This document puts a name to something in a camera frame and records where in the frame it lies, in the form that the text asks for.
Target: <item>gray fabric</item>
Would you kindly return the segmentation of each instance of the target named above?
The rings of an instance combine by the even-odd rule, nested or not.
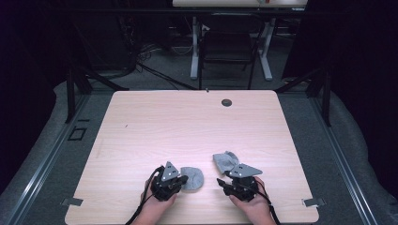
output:
[[[225,151],[222,154],[214,154],[213,160],[216,162],[217,168],[220,173],[225,173],[225,171],[231,171],[236,165],[239,164],[239,159],[232,153]]]
[[[182,189],[186,189],[186,190],[199,189],[205,181],[202,171],[198,168],[182,167],[181,175],[188,176],[187,184],[183,185]]]

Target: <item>table surface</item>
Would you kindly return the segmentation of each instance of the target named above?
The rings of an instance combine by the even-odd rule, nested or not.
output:
[[[308,0],[173,0],[174,7],[304,8]]]
[[[222,105],[230,99],[232,105]],[[116,92],[104,116],[71,205],[68,224],[124,224],[135,212],[145,180],[171,161],[199,168],[195,191],[181,190],[160,224],[245,224],[224,195],[212,156],[233,152],[261,171],[282,223],[318,220],[297,150],[273,91]]]

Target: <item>human hand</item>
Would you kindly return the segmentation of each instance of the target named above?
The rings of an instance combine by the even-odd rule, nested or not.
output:
[[[143,209],[141,210],[141,213],[138,215],[138,217],[131,223],[131,225],[151,225],[151,224],[156,224],[160,219],[161,216],[164,214],[164,212],[170,208],[173,203],[176,200],[176,194],[174,194],[168,201],[159,201],[157,198],[152,196],[152,190],[150,189],[150,186],[152,184],[153,179],[150,181],[147,193],[146,193],[146,199],[147,201],[144,203]],[[141,200],[144,198],[144,193],[141,194]]]
[[[259,192],[266,194],[264,190],[264,182],[257,176],[255,176],[254,179],[258,183]],[[268,202],[263,196],[256,194],[249,202],[243,202],[234,195],[230,195],[229,199],[236,207],[246,214],[246,217],[248,217],[253,225],[275,224],[275,221],[272,219],[271,213],[269,212]]]

